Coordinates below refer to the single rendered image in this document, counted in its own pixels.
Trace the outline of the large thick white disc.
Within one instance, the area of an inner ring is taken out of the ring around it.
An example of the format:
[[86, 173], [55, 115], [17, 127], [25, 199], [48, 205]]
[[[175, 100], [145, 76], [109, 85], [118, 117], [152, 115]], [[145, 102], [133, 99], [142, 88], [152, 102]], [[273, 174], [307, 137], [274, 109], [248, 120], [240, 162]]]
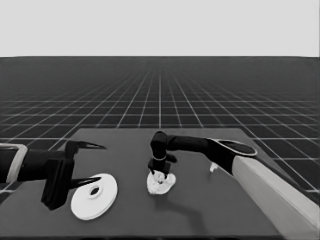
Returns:
[[97, 181], [79, 187], [71, 199], [71, 211], [80, 220], [96, 219], [106, 213], [116, 200], [118, 184], [111, 174], [94, 175]]

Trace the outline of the white round carrier with pins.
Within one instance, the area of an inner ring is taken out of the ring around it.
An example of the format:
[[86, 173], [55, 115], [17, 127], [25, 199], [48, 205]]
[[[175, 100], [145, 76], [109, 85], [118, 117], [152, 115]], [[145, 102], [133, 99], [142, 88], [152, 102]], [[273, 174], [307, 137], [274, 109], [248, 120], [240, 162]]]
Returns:
[[[157, 182], [156, 182], [156, 177], [153, 177], [153, 176], [151, 176], [150, 174], [148, 174], [148, 176], [147, 176], [147, 185], [148, 185], [148, 184], [151, 184], [151, 183], [157, 183]], [[168, 193], [169, 190], [174, 186], [174, 184], [168, 184], [168, 183], [166, 182], [166, 179], [165, 179], [165, 182], [164, 182], [164, 184], [163, 184], [163, 192], [162, 192], [161, 195]]]

